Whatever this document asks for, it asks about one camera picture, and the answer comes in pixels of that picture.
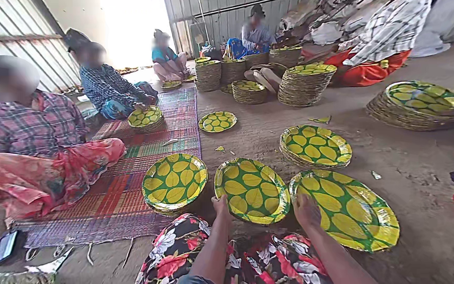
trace striped mat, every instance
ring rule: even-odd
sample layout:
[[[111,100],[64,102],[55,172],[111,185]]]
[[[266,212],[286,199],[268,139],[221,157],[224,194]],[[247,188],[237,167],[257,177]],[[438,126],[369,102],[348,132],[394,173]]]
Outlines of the striped mat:
[[[172,221],[148,208],[141,183],[148,168],[162,157],[174,153],[201,157],[196,89],[159,94],[158,106],[166,120],[164,131],[140,134],[127,121],[110,121],[101,127],[92,140],[119,138],[125,143],[127,154],[71,208],[39,219],[17,221],[14,228],[27,232],[25,248],[156,236]],[[161,146],[172,138],[179,141]]]

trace hand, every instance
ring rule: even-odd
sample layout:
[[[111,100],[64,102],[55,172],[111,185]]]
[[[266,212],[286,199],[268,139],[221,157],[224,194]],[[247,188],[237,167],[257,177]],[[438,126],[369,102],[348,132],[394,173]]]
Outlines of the hand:
[[[147,107],[146,107],[146,105],[143,104],[143,103],[136,103],[136,104],[134,105],[134,109],[135,109],[135,110],[140,110],[140,111],[144,112],[144,111],[146,111]]]
[[[293,201],[293,212],[297,221],[302,228],[311,227],[312,229],[319,229],[321,223],[321,214],[318,204],[308,194],[298,194],[295,201]]]
[[[231,222],[232,217],[230,216],[229,205],[227,204],[227,195],[222,195],[220,199],[217,199],[215,196],[211,197],[211,203],[213,203],[217,218],[224,218]]]
[[[148,105],[153,106],[155,104],[155,97],[149,94],[145,94],[145,98],[148,100]]]

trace concrete floor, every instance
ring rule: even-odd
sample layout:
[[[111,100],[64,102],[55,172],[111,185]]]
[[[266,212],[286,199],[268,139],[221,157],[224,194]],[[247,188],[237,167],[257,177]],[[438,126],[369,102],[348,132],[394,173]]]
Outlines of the concrete floor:
[[[233,156],[256,159],[274,169],[288,182],[300,169],[284,160],[277,150],[280,133],[303,124],[311,117],[332,115],[327,128],[339,133],[353,148],[353,161],[340,172],[367,184],[392,207],[400,222],[399,243],[374,254],[350,250],[354,258],[380,283],[454,283],[454,130],[412,132],[387,126],[367,117],[363,107],[390,83],[419,79],[454,88],[454,44],[442,54],[413,59],[385,82],[363,88],[328,88],[323,99],[310,108],[284,106],[275,98],[257,106],[241,105],[215,91],[198,93],[198,115],[230,111],[238,117],[235,128],[222,133],[201,132],[202,157],[211,178],[204,197],[197,201],[208,208],[213,194],[213,173]],[[216,152],[223,145],[227,154]],[[375,170],[382,179],[370,174]],[[0,234],[3,211],[0,210]],[[281,226],[291,223],[288,216]],[[274,230],[237,223],[235,236]],[[111,242],[92,248],[94,266],[86,260],[87,247],[77,248],[59,271],[59,283],[133,283],[148,255],[152,238],[135,240],[128,264],[122,262],[129,241]],[[31,265],[52,260],[53,248],[44,248]],[[23,271],[23,261],[0,267],[0,271]]]

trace corrugated metal wall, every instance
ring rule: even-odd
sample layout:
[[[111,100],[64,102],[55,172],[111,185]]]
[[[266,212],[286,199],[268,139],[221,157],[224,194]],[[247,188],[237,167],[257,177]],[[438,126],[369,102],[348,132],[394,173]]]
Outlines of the corrugated metal wall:
[[[80,85],[79,66],[66,50],[31,0],[0,0],[0,55],[32,63],[40,73],[41,90]]]
[[[192,54],[192,42],[188,26],[194,22],[202,22],[202,17],[195,18],[194,15],[201,13],[199,0],[164,0],[166,2],[169,23],[173,33],[174,42],[178,52]],[[215,13],[205,16],[204,22],[210,37],[211,43],[216,47],[226,42],[231,37],[241,37],[241,28],[244,21],[250,15],[253,3],[262,2],[262,8],[266,14],[266,23],[271,31],[276,32],[281,17],[288,10],[297,5],[301,0],[272,0],[272,1],[246,1],[246,0],[200,0],[204,13],[228,9],[240,4],[250,4],[245,8],[239,8],[227,12]]]

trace checkered shirt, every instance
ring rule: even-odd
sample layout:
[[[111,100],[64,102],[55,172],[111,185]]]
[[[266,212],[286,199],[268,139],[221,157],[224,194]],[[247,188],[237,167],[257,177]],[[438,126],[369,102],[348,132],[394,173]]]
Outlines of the checkered shirt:
[[[352,48],[356,53],[344,65],[356,66],[367,61],[378,62],[410,50],[423,29],[431,0],[395,0],[372,15],[359,36],[339,45],[339,51]]]
[[[117,70],[108,64],[103,64],[99,68],[82,66],[80,78],[84,94],[99,111],[108,100],[116,100],[124,106],[131,107],[135,102],[134,96],[137,98],[145,94],[122,78]]]
[[[64,146],[82,143],[89,129],[70,99],[38,90],[33,95],[43,99],[43,111],[0,103],[0,153],[51,158]]]

